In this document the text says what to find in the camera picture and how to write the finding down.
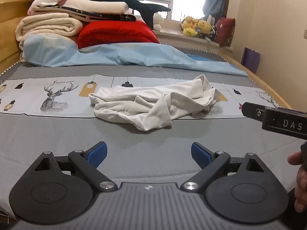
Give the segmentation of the right hand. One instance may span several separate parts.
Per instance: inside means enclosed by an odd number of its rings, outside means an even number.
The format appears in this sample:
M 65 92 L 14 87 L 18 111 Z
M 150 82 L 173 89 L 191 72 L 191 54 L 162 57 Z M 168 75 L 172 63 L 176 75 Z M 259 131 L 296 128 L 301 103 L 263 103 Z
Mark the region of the right hand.
M 296 152 L 288 156 L 288 164 L 297 166 L 300 168 L 297 172 L 296 185 L 295 185 L 295 210 L 298 213 L 302 213 L 306 209 L 307 205 L 307 179 L 306 171 L 303 167 L 303 158 L 301 152 Z

